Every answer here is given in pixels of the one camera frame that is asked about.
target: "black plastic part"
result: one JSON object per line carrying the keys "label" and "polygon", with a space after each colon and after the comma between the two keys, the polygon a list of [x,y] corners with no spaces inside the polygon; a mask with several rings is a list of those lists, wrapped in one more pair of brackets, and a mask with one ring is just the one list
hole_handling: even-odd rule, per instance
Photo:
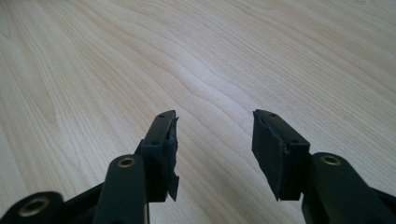
{"label": "black plastic part", "polygon": [[373,189],[373,191],[376,193],[378,198],[384,203],[390,211],[392,211],[393,214],[396,216],[396,197],[387,194],[385,192],[382,192],[381,190],[378,189]]}
{"label": "black plastic part", "polygon": [[0,224],[62,223],[60,213],[64,201],[57,192],[39,192],[15,203],[0,220]]}
{"label": "black plastic part", "polygon": [[103,184],[97,185],[64,203],[66,223],[91,223]]}
{"label": "black plastic part", "polygon": [[304,169],[309,162],[309,142],[280,116],[256,110],[252,151],[280,200],[299,200],[304,188]]}
{"label": "black plastic part", "polygon": [[177,118],[174,110],[158,115],[134,154],[143,157],[148,181],[148,201],[175,201],[179,177],[175,174],[177,153]]}
{"label": "black plastic part", "polygon": [[116,158],[108,167],[93,224],[149,223],[145,166],[138,155]]}
{"label": "black plastic part", "polygon": [[[396,216],[345,159],[330,153],[314,154],[309,165],[309,179],[318,199],[303,201],[306,220],[326,223],[313,217],[325,213],[330,223],[396,223]],[[318,210],[318,203],[324,211]],[[310,208],[317,210],[307,212]]]}

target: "wooden floor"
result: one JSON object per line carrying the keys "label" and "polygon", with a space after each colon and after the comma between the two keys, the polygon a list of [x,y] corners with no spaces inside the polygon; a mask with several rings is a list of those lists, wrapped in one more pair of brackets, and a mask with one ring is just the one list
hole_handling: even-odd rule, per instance
{"label": "wooden floor", "polygon": [[396,2],[0,1],[0,216],[101,183],[175,109],[177,201],[151,223],[304,223],[251,152],[258,108],[396,195]]}

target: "black plastic arm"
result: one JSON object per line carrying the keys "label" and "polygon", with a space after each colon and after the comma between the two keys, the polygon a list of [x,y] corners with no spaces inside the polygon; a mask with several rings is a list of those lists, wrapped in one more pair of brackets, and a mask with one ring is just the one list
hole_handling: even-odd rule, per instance
{"label": "black plastic arm", "polygon": [[57,192],[39,192],[15,203],[0,224],[149,223],[149,203],[176,200],[177,117],[158,115],[135,154],[113,160],[106,180],[64,202]]}
{"label": "black plastic arm", "polygon": [[256,110],[252,151],[280,200],[299,200],[309,224],[396,223],[396,199],[365,184],[343,158],[309,154],[309,143],[278,115]]}

